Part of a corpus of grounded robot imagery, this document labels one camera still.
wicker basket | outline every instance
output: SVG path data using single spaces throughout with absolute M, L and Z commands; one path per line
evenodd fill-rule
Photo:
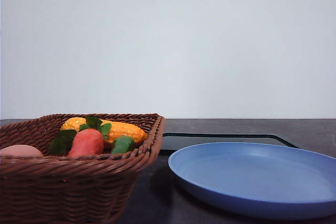
M 49 144 L 64 121 L 86 115 L 135 124 L 149 136 L 125 154 L 50 156 Z M 0 223 L 115 223 L 139 174 L 157 158 L 163 129 L 158 114 L 54 114 L 2 126 L 0 148 L 27 144 L 45 156 L 1 158 Z

green leaf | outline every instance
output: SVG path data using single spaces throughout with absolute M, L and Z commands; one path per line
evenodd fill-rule
M 102 126 L 100 127 L 100 132 L 101 132 L 101 134 L 102 134 L 103 136 L 106 136 L 106 137 L 107 137 L 107 134 L 109 134 L 111 127 L 112 127 L 112 124 L 111 124 L 111 123 L 106 123 L 106 124 L 102 125 Z
M 102 124 L 102 120 L 99 120 L 98 118 L 94 118 L 93 116 L 87 116 L 85 117 L 86 123 L 88 124 L 89 128 L 95 129 L 100 131 L 100 125 Z
M 72 142 L 76 134 L 76 130 L 59 131 L 49 146 L 49 153 L 58 155 L 69 151 L 72 147 Z
M 89 125 L 87 123 L 81 124 L 79 126 L 79 131 L 83 131 L 89 128 Z
M 135 149 L 134 139 L 130 136 L 119 136 L 113 142 L 114 148 L 111 154 L 126 153 Z

plastic plate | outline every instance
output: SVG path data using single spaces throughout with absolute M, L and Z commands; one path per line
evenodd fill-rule
M 180 149 L 169 167 L 190 194 L 238 214 L 302 220 L 336 213 L 336 158 L 256 143 Z

dark countertop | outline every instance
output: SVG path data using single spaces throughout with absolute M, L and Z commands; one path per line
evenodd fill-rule
M 1 125 L 22 120 L 1 120 Z M 167 119 L 165 132 L 274 134 L 306 150 L 336 157 L 336 119 Z M 309 223 L 334 224 L 336 215 L 306 221 L 247 218 L 211 207 L 174 181 L 168 155 L 143 171 L 118 224 L 162 223 Z

orange carrot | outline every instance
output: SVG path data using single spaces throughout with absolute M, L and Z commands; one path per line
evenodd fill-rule
M 95 129 L 86 129 L 76 134 L 72 142 L 69 157 L 101 154 L 104 149 L 104 138 Z

